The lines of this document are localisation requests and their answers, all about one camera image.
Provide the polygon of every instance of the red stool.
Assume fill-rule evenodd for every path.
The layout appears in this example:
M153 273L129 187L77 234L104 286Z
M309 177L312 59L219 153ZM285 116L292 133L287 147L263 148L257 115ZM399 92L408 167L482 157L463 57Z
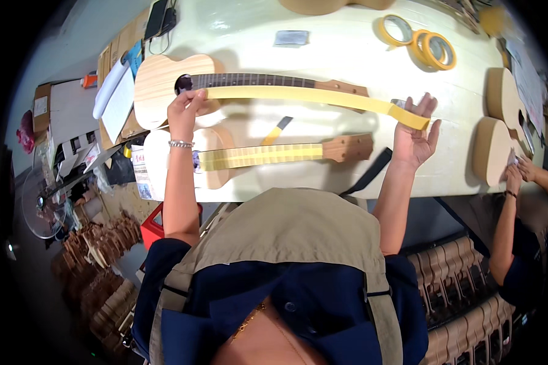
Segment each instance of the red stool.
M164 203L160 203L156 209L146 218L146 221L140 226L140 231L142 232L142 240L144 241L144 247L146 250L150 249L150 246L153 245L154 241L157 239L164 238L164 229L162 224L154 222L154 218L160 214L162 222L162 206ZM197 203L197 211L199 214L199 225L201 225L201 214L203 213L203 207L201 204Z

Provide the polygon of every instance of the silver bracelet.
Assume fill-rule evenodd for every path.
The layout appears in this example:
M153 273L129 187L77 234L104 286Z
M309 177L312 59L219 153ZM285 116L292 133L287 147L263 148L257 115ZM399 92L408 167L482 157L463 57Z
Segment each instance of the silver bracelet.
M185 142L180 140L168 141L168 145L171 147L193 148L195 143Z

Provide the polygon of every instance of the worker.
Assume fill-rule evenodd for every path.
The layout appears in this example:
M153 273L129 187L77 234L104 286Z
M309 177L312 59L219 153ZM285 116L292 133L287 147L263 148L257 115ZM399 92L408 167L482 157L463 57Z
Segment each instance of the worker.
M416 271L398 252L441 121L430 134L396 125L372 214L333 193L274 188L200 240L191 141L205 95L183 92L168 107L165 237L148 252L132 327L142 354L153 365L418 364L427 323ZM406 101L424 117L436 106L428 93Z
M505 201L493 235L489 268L500 296L520 309L532 309L542 298L548 277L548 201L520 194L522 179L533 181L548 195L548 171L527 157L508 166Z

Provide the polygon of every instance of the smartphone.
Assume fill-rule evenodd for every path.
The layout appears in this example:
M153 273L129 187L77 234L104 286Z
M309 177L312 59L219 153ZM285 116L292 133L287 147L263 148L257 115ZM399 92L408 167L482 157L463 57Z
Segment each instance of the smartphone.
M146 32L144 32L144 41L156 37L161 33L162 22L167 11L168 0L158 0L153 4L153 10L150 11Z

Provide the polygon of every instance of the navy blue shirt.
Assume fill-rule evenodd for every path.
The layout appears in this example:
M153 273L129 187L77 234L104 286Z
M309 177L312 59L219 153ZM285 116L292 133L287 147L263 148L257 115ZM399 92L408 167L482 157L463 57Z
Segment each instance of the navy blue shirt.
M148 358L159 288L190 246L176 239L156 241L146 258L132 334ZM267 296L290 329L329 364L381 364L378 338L364 301L360 270L329 263L244 261L213 265L193 276L183 312L162 311L165 362L208 364L217 348ZM417 365L428 348L416 271L403 256L386 257L386 277L400 323L404 364Z
M479 249L475 245L475 248L482 251L484 246L482 245ZM489 251L481 253L489 257ZM499 295L518 309L529 310L542 298L546 278L542 270L538 238L519 218L515 219L512 253L514 261L505 275L503 286L499 288ZM546 233L546 275L548 276L548 232Z

